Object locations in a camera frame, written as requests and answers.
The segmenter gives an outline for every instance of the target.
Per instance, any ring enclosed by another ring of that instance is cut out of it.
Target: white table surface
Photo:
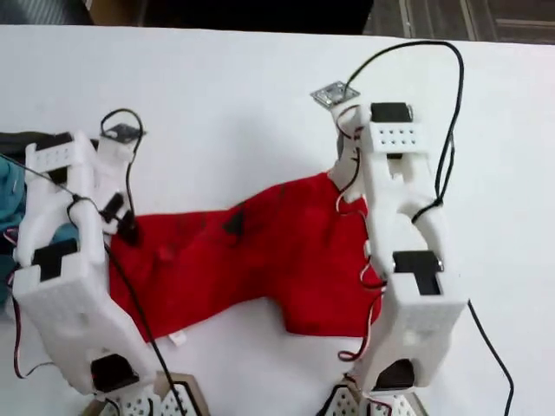
[[[331,167],[330,115],[309,93],[345,80],[399,40],[166,29],[0,28],[0,131],[96,135],[100,118],[132,107],[149,135],[133,170],[140,213],[228,207],[264,188]],[[543,414],[555,370],[555,48],[457,42],[467,77],[447,214],[487,333],[513,374],[514,415]],[[447,50],[405,49],[355,87],[406,101],[427,125],[434,165],[451,117],[456,62]],[[44,358],[27,323],[23,366]],[[285,333],[266,300],[161,340],[176,372],[194,374],[212,414],[311,415],[357,342]],[[76,414],[88,398],[55,368],[20,381],[13,323],[0,320],[0,413]],[[501,415],[508,385],[465,312],[453,347],[420,396],[432,416]]]

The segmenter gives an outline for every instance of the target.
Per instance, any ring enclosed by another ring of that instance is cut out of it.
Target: perforated white plate
[[[187,416],[198,416],[194,409],[193,402],[185,387],[175,385],[178,392],[183,409]],[[145,389],[141,395],[134,397],[117,398],[115,400],[120,408],[120,412],[113,406],[107,403],[99,416],[148,416],[152,406],[153,416],[181,416],[180,409],[177,402],[170,391],[164,400],[160,403],[160,397],[153,393],[152,388]]]
[[[373,400],[391,406],[391,414],[386,406]],[[418,416],[405,396],[378,396],[377,398],[364,399],[358,403],[347,387],[336,390],[325,416]]]

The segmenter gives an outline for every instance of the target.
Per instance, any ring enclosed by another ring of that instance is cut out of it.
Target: red cloth
[[[321,173],[273,186],[228,211],[140,217],[140,247],[114,237],[112,251],[156,337],[262,296],[281,306],[291,333],[360,337],[378,292],[359,283],[362,218],[336,213],[337,196]],[[341,208],[366,211],[362,199]],[[373,270],[365,276],[368,283],[377,279]],[[110,292],[144,336],[113,265]],[[373,319],[380,307],[378,301]]]

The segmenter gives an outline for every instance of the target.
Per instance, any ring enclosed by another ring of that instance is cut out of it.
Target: teal fabric
[[[0,231],[17,227],[25,213],[25,172],[0,159]]]
[[[0,159],[0,232],[19,226],[25,214],[25,171],[11,162]],[[60,226],[51,243],[74,238],[79,241],[78,230],[70,223]],[[0,279],[5,279],[15,265],[12,256],[0,255]],[[8,290],[0,282],[0,310],[5,305]]]

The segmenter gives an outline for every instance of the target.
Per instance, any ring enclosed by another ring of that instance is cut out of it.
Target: floor
[[[135,25],[140,3],[93,0],[91,14],[97,24]],[[555,0],[375,0],[363,33],[555,44]]]

